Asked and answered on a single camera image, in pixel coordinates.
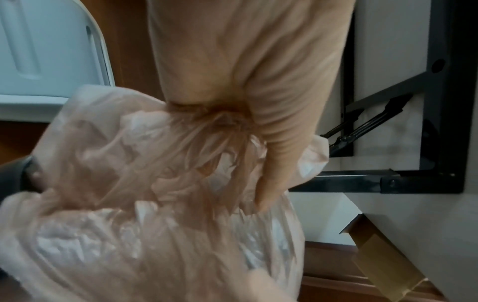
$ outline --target cardboard flap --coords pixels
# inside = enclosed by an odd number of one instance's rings
[[[353,262],[393,302],[426,279],[394,246],[377,235],[362,245]]]

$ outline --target plastic bag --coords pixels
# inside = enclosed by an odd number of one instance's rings
[[[49,302],[251,301],[253,268],[297,297],[304,236],[287,193],[254,208],[265,153],[240,114],[83,87],[33,152],[46,190],[0,207],[0,266]],[[327,159],[315,137],[290,186]]]

